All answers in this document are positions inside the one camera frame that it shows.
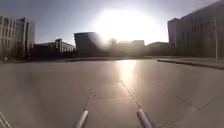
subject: stone tile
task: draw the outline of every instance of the stone tile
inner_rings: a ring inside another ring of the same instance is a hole
[[[137,106],[131,99],[89,100],[86,128],[140,128]]]
[[[124,87],[120,83],[100,84],[92,86],[90,95],[91,99],[95,98],[131,98]]]
[[[222,128],[224,100],[215,100],[190,119],[176,122],[178,128]]]

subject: pole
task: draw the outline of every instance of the pole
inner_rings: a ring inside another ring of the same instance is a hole
[[[155,128],[142,109],[138,110],[137,115],[143,128]]]
[[[215,58],[216,61],[219,59],[219,40],[218,40],[218,27],[217,27],[217,17],[214,17],[214,34],[215,34],[215,46],[216,46],[216,52],[215,52]]]
[[[79,122],[77,123],[76,128],[83,128],[83,127],[84,127],[84,124],[85,124],[85,122],[86,122],[87,116],[88,116],[88,111],[85,110],[85,111],[82,113],[82,116],[81,116]]]

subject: building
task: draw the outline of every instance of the building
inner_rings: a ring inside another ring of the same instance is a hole
[[[218,1],[180,19],[168,22],[169,43],[181,55],[214,57],[216,41],[219,54],[224,56],[224,1]]]
[[[73,53],[75,46],[56,39],[54,42],[35,44],[32,57],[61,57],[64,53]]]
[[[171,49],[168,42],[154,42],[146,46],[147,54],[153,56],[169,56]]]
[[[0,58],[26,58],[35,40],[34,22],[0,16]]]
[[[75,33],[76,50],[82,56],[100,56],[100,37],[95,32]]]

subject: window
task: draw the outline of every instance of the window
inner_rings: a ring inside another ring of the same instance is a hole
[[[12,19],[9,20],[9,26],[12,27]]]
[[[6,47],[6,44],[7,44],[7,40],[5,39],[4,47]]]
[[[0,16],[0,24],[2,24],[2,16]]]
[[[6,31],[5,31],[5,37],[7,37],[8,36],[8,29],[6,29]]]
[[[4,18],[4,26],[9,26],[9,19],[8,18]]]
[[[2,39],[2,47],[4,47],[4,40]]]
[[[10,40],[8,40],[8,48],[10,48]]]
[[[3,28],[2,29],[2,36],[4,36],[4,34],[5,34],[5,29]]]
[[[15,23],[15,21],[13,22],[13,28],[15,28],[16,27],[16,23]]]
[[[14,38],[14,33],[15,33],[15,32],[14,32],[14,31],[12,31],[12,38]]]
[[[9,38],[11,37],[11,30],[9,29]]]

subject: curb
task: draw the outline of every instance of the curb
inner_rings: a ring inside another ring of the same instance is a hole
[[[183,65],[189,65],[189,66],[197,66],[197,67],[205,67],[205,68],[224,70],[224,67],[207,65],[207,64],[199,64],[199,63],[183,62],[183,61],[173,61],[173,60],[157,60],[157,61],[165,62],[165,63],[183,64]]]

